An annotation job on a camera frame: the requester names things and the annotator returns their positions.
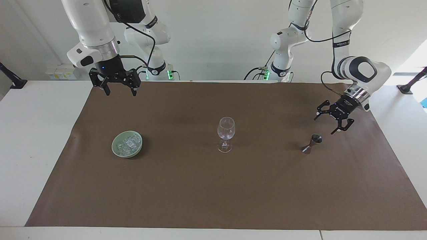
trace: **bowl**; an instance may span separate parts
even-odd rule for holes
[[[132,154],[125,155],[125,156],[119,155],[119,148],[117,147],[117,144],[123,143],[123,140],[131,137],[133,134],[137,135],[141,139],[141,145]],[[118,157],[131,158],[131,157],[134,157],[135,155],[137,155],[139,153],[139,151],[142,148],[142,144],[143,144],[143,139],[139,133],[137,133],[135,131],[126,131],[126,132],[120,133],[119,135],[117,135],[117,137],[114,138],[113,143],[111,144],[111,150],[113,150],[113,153]]]

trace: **black cable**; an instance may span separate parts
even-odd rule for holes
[[[268,62],[270,61],[271,57],[273,56],[274,52],[275,52],[275,51],[273,51],[273,52],[271,53],[270,57],[268,58],[267,62],[266,62],[266,63],[265,63],[265,65],[264,65],[264,67],[267,67],[267,64],[268,64]]]
[[[252,78],[252,80],[255,80],[255,77],[256,77],[256,76],[258,76],[258,79],[257,79],[257,80],[259,80],[259,79],[260,79],[260,76],[262,76],[262,75],[264,75],[264,74],[263,74],[263,73],[255,74],[255,76]]]
[[[114,15],[114,16],[116,16],[116,17],[118,17],[119,19],[120,19],[120,17],[119,17],[119,15],[117,15],[117,14],[114,14],[113,13],[113,10],[110,8],[110,6],[107,4],[107,0],[104,0],[104,4],[105,4],[105,6],[107,7],[107,9],[110,11],[110,13],[112,14],[112,15]],[[132,28],[133,30],[135,30],[135,31],[137,31],[137,32],[139,32],[140,34],[142,34],[142,35],[144,35],[144,36],[147,36],[147,37],[149,37],[149,38],[151,38],[152,40],[153,40],[153,47],[151,48],[151,52],[150,52],[150,56],[148,57],[148,61],[147,61],[147,67],[149,66],[148,64],[150,63],[150,60],[151,60],[151,56],[153,55],[153,52],[154,52],[154,48],[155,48],[155,46],[156,46],[156,40],[152,37],[152,36],[150,36],[150,35],[148,35],[148,34],[146,34],[146,33],[144,33],[144,32],[142,32],[142,31],[140,31],[140,30],[138,30],[138,29],[136,29],[136,28],[134,28],[134,27],[132,27],[131,25],[129,25],[128,23],[126,23],[126,22],[124,22],[124,21],[122,21],[122,20],[120,20],[123,24],[125,24],[126,26],[128,26],[129,28]]]
[[[179,80],[181,81],[181,76],[179,75],[179,72],[178,71],[172,71],[173,73],[177,73],[178,74],[178,78],[179,78]]]
[[[312,10],[314,10],[314,7],[316,6],[317,1],[318,1],[318,0],[316,0],[316,2],[314,2],[313,7],[312,7]],[[351,30],[350,30],[350,31],[346,31],[345,33],[342,33],[342,34],[340,34],[340,35],[338,35],[338,36],[335,36],[335,37],[332,37],[332,38],[328,38],[328,39],[324,39],[324,40],[312,40],[312,39],[310,39],[310,38],[307,36],[307,27],[308,27],[308,23],[309,23],[309,20],[307,19],[307,21],[305,21],[305,25],[304,25],[304,35],[305,35],[305,37],[306,37],[310,42],[314,42],[314,43],[321,43],[321,42],[326,42],[326,41],[329,41],[329,40],[333,40],[333,39],[336,39],[336,38],[338,38],[338,37],[341,37],[342,35],[345,35],[345,34],[347,34],[347,33],[350,33],[350,32],[351,32]]]
[[[323,82],[323,74],[325,74],[325,73],[332,73],[332,72],[330,72],[330,71],[325,71],[325,72],[323,72],[323,73],[320,75],[320,81],[322,82],[323,86],[324,86],[325,88],[327,88],[329,91],[332,91],[332,92],[334,92],[335,94],[338,94],[338,95],[342,96],[342,94],[340,94],[340,93],[336,92],[334,89],[329,88],[329,87],[328,87],[328,86],[326,86],[326,84]]]
[[[136,69],[135,69],[135,71],[138,71],[140,68],[142,68],[142,67],[144,67],[144,66],[139,66],[139,67],[137,67]]]
[[[144,59],[137,57],[137,56],[134,56],[134,55],[121,55],[120,58],[121,59],[138,59],[141,62],[143,62],[146,66],[148,66],[148,64],[144,61]]]
[[[253,71],[255,71],[255,70],[258,70],[258,69],[259,69],[259,67],[255,67],[254,69],[250,70],[250,71],[248,72],[248,74],[246,74],[246,76],[245,76],[245,78],[244,78],[243,80],[246,80],[246,78],[248,78],[248,76],[249,76],[249,74],[251,74],[251,72],[253,72]]]

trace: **metal jigger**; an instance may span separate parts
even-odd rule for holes
[[[310,154],[311,147],[313,147],[314,145],[317,145],[317,144],[319,144],[321,142],[322,142],[322,137],[319,136],[318,134],[313,134],[311,136],[310,144],[308,144],[307,146],[304,146],[302,148],[302,153],[304,153],[304,154]]]

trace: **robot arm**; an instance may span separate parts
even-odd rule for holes
[[[353,27],[360,21],[363,13],[363,0],[331,0],[333,17],[334,61],[332,73],[338,79],[349,79],[353,84],[344,92],[341,98],[330,105],[329,110],[322,110],[329,105],[323,102],[317,109],[317,117],[329,114],[338,121],[338,127],[331,133],[346,131],[354,122],[348,119],[350,113],[357,107],[369,111],[369,97],[377,91],[391,76],[389,66],[382,62],[371,61],[363,56],[350,56],[348,46]]]
[[[304,34],[311,36],[311,31],[306,29],[307,21],[310,19],[315,0],[291,0],[289,7],[288,28],[279,30],[270,38],[270,44],[275,50],[275,58],[268,64],[268,79],[281,81],[285,79],[290,71],[293,61],[292,47],[301,45],[308,41]]]
[[[120,82],[130,87],[136,96],[141,84],[137,71],[126,71],[119,56],[119,47],[110,27],[107,12],[101,0],[62,0],[71,25],[79,34],[80,42],[67,56],[77,67],[92,63],[89,72],[94,87],[110,95],[109,82]]]
[[[157,47],[157,45],[166,44],[170,41],[169,29],[152,12],[149,0],[139,1],[142,1],[141,11],[144,12],[145,16],[139,24],[135,24],[133,27],[153,37],[155,43],[151,38],[131,28],[125,30],[125,39],[130,45],[138,48],[143,55],[143,59],[148,62],[147,76],[149,80],[173,79],[173,75],[171,75],[172,66],[164,60],[160,48]]]

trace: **table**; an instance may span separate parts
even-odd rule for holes
[[[427,232],[342,232],[342,231],[252,231],[144,228],[21,228],[28,219],[43,186],[64,147],[91,90],[85,81],[31,81],[23,90],[12,90],[0,102],[0,236],[18,239],[67,235],[96,237],[141,237],[147,239],[248,239],[248,235],[266,239],[344,239],[363,234],[367,239],[425,239]],[[424,136],[427,115],[411,97],[400,95],[392,86],[384,86],[371,98],[372,112],[391,147],[405,168],[424,204],[427,201],[427,155]]]

